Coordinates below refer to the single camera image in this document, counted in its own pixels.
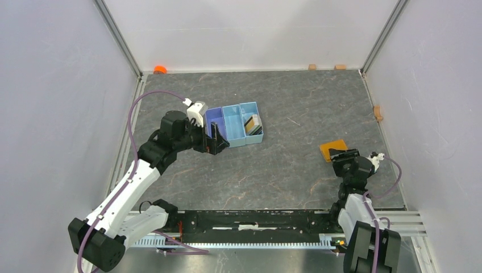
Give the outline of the orange leather card holder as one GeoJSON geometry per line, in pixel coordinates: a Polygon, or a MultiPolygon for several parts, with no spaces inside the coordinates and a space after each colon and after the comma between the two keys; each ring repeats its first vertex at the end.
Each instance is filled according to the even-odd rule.
{"type": "Polygon", "coordinates": [[[343,139],[338,139],[338,140],[334,140],[334,141],[331,141],[331,142],[321,144],[319,146],[319,149],[322,153],[322,156],[323,156],[324,160],[326,162],[331,162],[330,151],[329,151],[330,149],[345,151],[345,150],[348,149],[348,147],[347,147],[347,145],[346,145],[346,143],[344,142],[343,139]]]}

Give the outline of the stack of credit cards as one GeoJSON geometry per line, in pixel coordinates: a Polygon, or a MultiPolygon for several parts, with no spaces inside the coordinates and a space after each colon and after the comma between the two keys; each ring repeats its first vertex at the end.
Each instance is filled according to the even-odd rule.
{"type": "Polygon", "coordinates": [[[257,135],[262,129],[262,122],[258,114],[253,114],[244,123],[244,129],[247,136],[257,135]]]}

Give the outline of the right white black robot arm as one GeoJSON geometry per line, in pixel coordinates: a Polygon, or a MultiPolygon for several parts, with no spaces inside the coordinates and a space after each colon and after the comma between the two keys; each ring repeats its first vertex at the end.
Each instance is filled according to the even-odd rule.
{"type": "Polygon", "coordinates": [[[386,157],[372,152],[361,156],[357,149],[328,150],[335,175],[342,179],[338,200],[332,204],[329,227],[343,232],[347,249],[344,272],[397,272],[401,236],[391,230],[391,222],[379,217],[373,206],[373,194],[366,188],[368,178],[386,157]]]}

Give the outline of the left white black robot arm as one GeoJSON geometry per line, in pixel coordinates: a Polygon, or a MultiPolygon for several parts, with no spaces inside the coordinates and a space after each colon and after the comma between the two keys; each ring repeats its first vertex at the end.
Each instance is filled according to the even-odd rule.
{"type": "Polygon", "coordinates": [[[128,171],[107,198],[83,220],[74,218],[68,225],[73,251],[78,255],[77,270],[90,262],[96,270],[109,272],[126,250],[148,233],[178,226],[176,207],[166,201],[151,205],[140,215],[126,220],[141,195],[186,150],[216,155],[229,147],[218,124],[197,126],[195,118],[181,111],[168,111],[160,127],[142,144],[128,171]]]}

